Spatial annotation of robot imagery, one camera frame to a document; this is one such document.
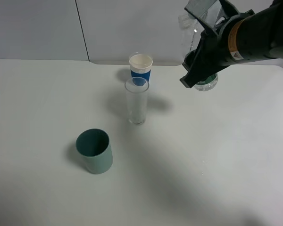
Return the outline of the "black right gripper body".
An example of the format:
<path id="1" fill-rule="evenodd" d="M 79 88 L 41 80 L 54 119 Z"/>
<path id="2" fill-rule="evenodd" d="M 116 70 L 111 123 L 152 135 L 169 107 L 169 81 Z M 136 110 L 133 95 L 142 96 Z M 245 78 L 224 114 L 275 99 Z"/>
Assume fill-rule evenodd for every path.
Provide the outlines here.
<path id="1" fill-rule="evenodd" d="M 230 18 L 220 27 L 216 43 L 207 40 L 203 45 L 209 67 L 283 59 L 283 0 L 256 14 L 239 13 L 226 0 L 221 5 Z"/>

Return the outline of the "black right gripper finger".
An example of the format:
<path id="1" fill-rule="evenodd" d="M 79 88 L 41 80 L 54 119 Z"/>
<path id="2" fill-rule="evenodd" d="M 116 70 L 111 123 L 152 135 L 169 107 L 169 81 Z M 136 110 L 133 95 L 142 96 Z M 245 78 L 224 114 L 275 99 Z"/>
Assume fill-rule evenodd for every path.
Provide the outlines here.
<path id="1" fill-rule="evenodd" d="M 187 88 L 192 88 L 198 82 L 207 79 L 209 76 L 227 68 L 222 65 L 220 46 L 217 38 L 201 37 L 193 65 L 187 74 L 180 79 L 180 82 Z"/>
<path id="2" fill-rule="evenodd" d="M 196 56 L 197 51 L 193 50 L 191 52 L 189 52 L 185 57 L 184 57 L 184 61 L 182 63 L 182 66 L 189 71 L 191 66 L 193 65 L 195 56 Z"/>

